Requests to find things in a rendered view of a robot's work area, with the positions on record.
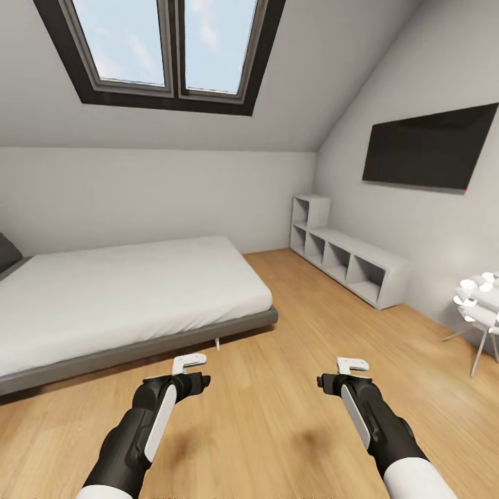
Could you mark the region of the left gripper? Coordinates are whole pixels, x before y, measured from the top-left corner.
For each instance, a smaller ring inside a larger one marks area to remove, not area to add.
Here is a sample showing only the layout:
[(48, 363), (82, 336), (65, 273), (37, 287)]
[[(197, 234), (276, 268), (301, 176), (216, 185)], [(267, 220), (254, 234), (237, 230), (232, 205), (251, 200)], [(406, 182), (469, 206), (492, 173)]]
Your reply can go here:
[(209, 386), (211, 376), (203, 376), (202, 372), (192, 374), (178, 374), (174, 375), (182, 384), (182, 395), (180, 400), (185, 399), (187, 396), (195, 396), (203, 393), (203, 389)]

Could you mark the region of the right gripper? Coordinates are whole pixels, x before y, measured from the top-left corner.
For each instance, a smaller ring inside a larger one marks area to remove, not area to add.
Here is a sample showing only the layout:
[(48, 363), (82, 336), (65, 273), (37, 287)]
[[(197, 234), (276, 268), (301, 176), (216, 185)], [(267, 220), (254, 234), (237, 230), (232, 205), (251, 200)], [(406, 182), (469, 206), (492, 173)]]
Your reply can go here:
[(323, 374), (317, 377), (318, 387), (322, 387), (325, 394), (335, 395), (342, 398), (340, 394), (340, 382), (346, 378), (346, 374)]

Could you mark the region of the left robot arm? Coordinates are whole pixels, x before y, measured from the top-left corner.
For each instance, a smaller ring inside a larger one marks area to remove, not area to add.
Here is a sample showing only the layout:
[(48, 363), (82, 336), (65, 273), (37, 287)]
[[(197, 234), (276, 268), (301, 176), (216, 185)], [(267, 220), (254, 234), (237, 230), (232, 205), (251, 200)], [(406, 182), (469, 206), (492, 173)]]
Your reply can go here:
[(205, 364), (205, 354), (178, 356), (173, 375), (142, 380), (132, 408), (106, 436), (99, 459), (76, 499), (138, 499), (174, 404), (203, 393), (211, 382), (211, 376), (187, 374), (185, 368)]

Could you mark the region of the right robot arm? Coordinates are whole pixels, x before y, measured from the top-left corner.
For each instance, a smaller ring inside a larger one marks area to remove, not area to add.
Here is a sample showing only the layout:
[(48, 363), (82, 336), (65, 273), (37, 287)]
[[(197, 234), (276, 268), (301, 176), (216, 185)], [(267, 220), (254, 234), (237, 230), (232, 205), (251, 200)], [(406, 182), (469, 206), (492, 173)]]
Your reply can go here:
[(382, 400), (372, 379), (350, 375), (351, 370), (367, 371), (368, 363), (338, 358), (336, 365), (337, 375), (318, 376), (317, 385), (325, 394), (342, 398), (390, 499), (457, 499), (417, 444), (408, 422)]

